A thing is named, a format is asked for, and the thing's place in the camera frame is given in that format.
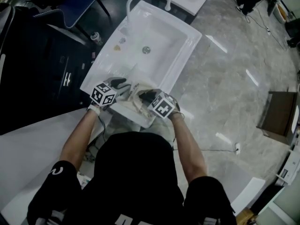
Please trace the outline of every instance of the bottle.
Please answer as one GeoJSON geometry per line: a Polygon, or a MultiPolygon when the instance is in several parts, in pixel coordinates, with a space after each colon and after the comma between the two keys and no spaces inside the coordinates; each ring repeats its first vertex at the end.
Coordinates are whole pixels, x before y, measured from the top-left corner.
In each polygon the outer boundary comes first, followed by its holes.
{"type": "Polygon", "coordinates": [[[90,36],[91,40],[94,41],[95,44],[101,46],[103,44],[102,39],[98,32],[93,32],[90,36]]]}

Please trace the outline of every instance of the marble floor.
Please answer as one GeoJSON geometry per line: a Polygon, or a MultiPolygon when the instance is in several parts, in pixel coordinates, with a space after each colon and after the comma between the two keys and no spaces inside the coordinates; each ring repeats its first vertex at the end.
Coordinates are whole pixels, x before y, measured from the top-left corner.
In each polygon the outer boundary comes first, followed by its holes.
{"type": "MultiPolygon", "coordinates": [[[[203,37],[172,94],[188,114],[186,122],[201,149],[232,150],[232,144],[241,144],[238,156],[203,151],[210,176],[218,178],[221,162],[233,161],[270,184],[289,147],[264,137],[256,125],[269,90],[295,91],[299,58],[292,49],[284,51],[251,18],[247,23],[234,6],[233,0],[207,0],[202,6],[191,26],[203,37]]],[[[284,26],[274,15],[268,17],[266,7],[264,1],[250,15],[263,25],[259,9],[266,26],[286,47],[284,26]]],[[[177,151],[174,157],[185,194],[188,185],[177,151]]]]}

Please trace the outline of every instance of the forearm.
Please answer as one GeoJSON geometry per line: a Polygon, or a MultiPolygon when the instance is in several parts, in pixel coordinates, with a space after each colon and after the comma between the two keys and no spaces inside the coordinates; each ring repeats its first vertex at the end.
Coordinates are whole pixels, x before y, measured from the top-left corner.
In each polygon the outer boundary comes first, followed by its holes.
{"type": "Polygon", "coordinates": [[[89,145],[90,135],[96,119],[97,114],[93,110],[88,110],[67,139],[61,151],[60,161],[64,160],[72,163],[77,171],[89,145]]]}
{"type": "Polygon", "coordinates": [[[204,157],[182,115],[180,113],[172,115],[171,121],[174,126],[180,162],[188,183],[197,177],[207,176],[204,157]]]}

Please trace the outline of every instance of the sink drain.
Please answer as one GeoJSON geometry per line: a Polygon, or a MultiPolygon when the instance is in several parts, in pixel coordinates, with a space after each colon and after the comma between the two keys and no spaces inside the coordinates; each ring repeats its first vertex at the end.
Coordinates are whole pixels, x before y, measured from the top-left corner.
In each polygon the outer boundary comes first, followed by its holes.
{"type": "Polygon", "coordinates": [[[151,52],[151,48],[149,48],[148,46],[145,46],[145,47],[142,48],[142,52],[143,52],[144,54],[148,54],[148,53],[151,52]]]}

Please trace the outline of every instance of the faucet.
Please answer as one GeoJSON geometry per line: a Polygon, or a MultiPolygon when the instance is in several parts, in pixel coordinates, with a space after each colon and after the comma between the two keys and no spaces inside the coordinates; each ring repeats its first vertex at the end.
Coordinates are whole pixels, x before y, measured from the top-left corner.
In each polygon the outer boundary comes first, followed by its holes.
{"type": "MultiPolygon", "coordinates": [[[[126,3],[126,13],[127,13],[127,25],[129,30],[131,30],[131,24],[130,24],[130,4],[131,4],[132,0],[128,0],[126,3]]],[[[167,1],[167,4],[165,6],[165,10],[166,11],[170,11],[171,10],[171,0],[167,1]]]]}

